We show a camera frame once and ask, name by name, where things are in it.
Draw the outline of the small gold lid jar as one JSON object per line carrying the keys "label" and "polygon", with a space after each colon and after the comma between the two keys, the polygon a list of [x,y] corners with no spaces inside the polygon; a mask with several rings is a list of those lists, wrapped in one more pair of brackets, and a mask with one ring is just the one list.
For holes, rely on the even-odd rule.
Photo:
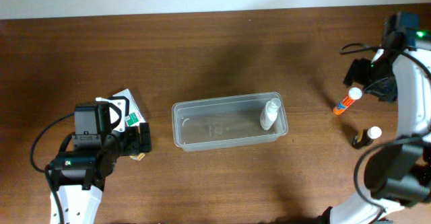
{"label": "small gold lid jar", "polygon": [[139,153],[138,155],[130,155],[130,158],[135,161],[141,161],[145,157],[145,153]]}

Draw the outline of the orange tube white cap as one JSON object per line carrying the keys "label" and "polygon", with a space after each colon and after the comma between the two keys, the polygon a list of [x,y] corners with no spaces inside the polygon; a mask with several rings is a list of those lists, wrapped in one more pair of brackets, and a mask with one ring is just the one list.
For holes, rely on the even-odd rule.
{"label": "orange tube white cap", "polygon": [[356,100],[362,97],[362,90],[358,87],[352,87],[349,89],[347,95],[338,102],[333,108],[333,113],[340,115],[344,113]]}

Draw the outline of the dark bottle white cap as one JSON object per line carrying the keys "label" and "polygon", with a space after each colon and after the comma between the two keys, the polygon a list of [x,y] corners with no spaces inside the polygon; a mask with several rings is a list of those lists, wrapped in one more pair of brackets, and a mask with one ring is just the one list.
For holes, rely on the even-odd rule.
{"label": "dark bottle white cap", "polygon": [[378,126],[372,126],[371,128],[360,131],[352,141],[352,147],[355,149],[361,149],[369,146],[375,139],[378,139],[382,135],[382,130]]}

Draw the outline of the white spray bottle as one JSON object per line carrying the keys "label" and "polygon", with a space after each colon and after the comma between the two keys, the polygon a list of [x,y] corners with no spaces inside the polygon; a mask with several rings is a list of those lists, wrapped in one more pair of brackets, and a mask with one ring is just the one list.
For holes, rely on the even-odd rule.
{"label": "white spray bottle", "polygon": [[260,124],[263,130],[269,130],[278,116],[278,110],[281,107],[281,100],[273,98],[269,100],[260,116]]}

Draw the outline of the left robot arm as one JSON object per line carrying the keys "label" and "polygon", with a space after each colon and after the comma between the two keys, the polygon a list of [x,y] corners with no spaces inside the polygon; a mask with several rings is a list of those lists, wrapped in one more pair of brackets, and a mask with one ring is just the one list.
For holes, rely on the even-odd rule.
{"label": "left robot arm", "polygon": [[93,223],[117,159],[152,149],[149,124],[127,126],[123,110],[113,103],[78,104],[73,115],[74,132],[44,170],[51,223]]}

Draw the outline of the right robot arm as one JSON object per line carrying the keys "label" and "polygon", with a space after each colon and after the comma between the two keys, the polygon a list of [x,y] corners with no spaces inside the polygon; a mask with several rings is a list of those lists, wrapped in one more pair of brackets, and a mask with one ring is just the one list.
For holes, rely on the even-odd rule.
{"label": "right robot arm", "polygon": [[343,80],[382,102],[397,102],[394,141],[365,151],[354,169],[355,193],[328,207],[317,223],[385,223],[385,217],[430,203],[430,32],[415,13],[387,18],[379,46],[345,45],[341,54],[372,50],[373,59],[356,59]]}

